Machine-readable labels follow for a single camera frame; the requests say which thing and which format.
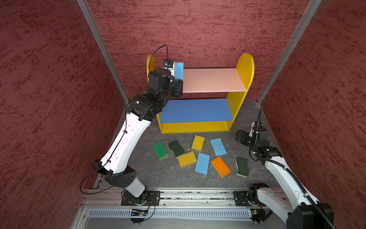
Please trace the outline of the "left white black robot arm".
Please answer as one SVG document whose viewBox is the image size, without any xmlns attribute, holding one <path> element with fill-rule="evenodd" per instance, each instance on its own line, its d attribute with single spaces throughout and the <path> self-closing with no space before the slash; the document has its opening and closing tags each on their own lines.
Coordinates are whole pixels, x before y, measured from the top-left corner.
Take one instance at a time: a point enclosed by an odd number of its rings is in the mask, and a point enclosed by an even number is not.
<svg viewBox="0 0 366 229">
<path fill-rule="evenodd" d="M 127 190 L 135 198 L 145 193 L 145 185 L 128 161 L 143 132 L 168 101 L 183 95 L 183 79 L 184 71 L 178 68 L 157 68 L 148 73 L 146 92 L 126 106 L 125 121 L 116 139 L 105 156 L 92 164 L 110 185 Z"/>
</svg>

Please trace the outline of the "blue sponge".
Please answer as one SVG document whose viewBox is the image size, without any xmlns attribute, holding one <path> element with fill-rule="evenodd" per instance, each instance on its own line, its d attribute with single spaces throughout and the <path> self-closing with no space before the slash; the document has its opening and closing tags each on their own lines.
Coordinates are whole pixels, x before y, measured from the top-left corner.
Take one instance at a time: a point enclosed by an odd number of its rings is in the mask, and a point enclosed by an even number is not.
<svg viewBox="0 0 366 229">
<path fill-rule="evenodd" d="M 227 151 L 221 138 L 211 139 L 210 142 L 213 147 L 215 156 L 224 156 L 227 154 Z"/>
<path fill-rule="evenodd" d="M 174 63 L 174 77 L 176 80 L 184 80 L 184 63 Z"/>
<path fill-rule="evenodd" d="M 207 175 L 208 174 L 209 162 L 210 162 L 210 156 L 209 155 L 199 153 L 198 158 L 197 158 L 197 162 L 196 162 L 195 172 L 203 174 L 203 175 Z"/>
</svg>

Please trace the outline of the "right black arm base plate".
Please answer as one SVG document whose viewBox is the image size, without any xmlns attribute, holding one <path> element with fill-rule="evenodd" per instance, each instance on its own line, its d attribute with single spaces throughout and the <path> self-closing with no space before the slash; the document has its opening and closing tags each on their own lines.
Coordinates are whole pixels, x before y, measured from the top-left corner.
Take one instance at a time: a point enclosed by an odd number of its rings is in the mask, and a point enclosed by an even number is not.
<svg viewBox="0 0 366 229">
<path fill-rule="evenodd" d="M 252 191 L 234 191 L 233 195 L 237 207 L 258 206 L 258 202 L 254 201 Z"/>
</svg>

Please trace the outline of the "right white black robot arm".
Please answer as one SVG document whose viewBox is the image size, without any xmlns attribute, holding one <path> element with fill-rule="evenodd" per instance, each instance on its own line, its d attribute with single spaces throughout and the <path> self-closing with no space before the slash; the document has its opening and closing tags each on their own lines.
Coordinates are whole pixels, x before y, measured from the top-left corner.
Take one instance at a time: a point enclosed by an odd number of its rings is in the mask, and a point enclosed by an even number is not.
<svg viewBox="0 0 366 229">
<path fill-rule="evenodd" d="M 332 208 L 311 194 L 288 167 L 282 153 L 276 147 L 270 146 L 268 131 L 261 122 L 254 122 L 249 133 L 237 131 L 235 140 L 249 147 L 254 160 L 260 161 L 271 172 L 288 198 L 288 201 L 284 201 L 265 183 L 251 184 L 245 195 L 235 192 L 237 206 L 264 205 L 270 209 L 268 213 L 264 210 L 252 210 L 253 222 L 262 223 L 274 213 L 288 229 L 335 228 Z"/>
</svg>

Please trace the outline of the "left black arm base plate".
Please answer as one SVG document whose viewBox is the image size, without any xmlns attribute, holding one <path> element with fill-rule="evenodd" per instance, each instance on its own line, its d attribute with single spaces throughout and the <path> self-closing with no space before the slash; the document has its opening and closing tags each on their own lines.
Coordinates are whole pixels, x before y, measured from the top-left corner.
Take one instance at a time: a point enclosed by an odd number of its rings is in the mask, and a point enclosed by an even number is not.
<svg viewBox="0 0 366 229">
<path fill-rule="evenodd" d="M 128 191 L 121 193 L 122 206 L 158 206 L 160 202 L 160 191 L 145 190 L 138 198 Z"/>
</svg>

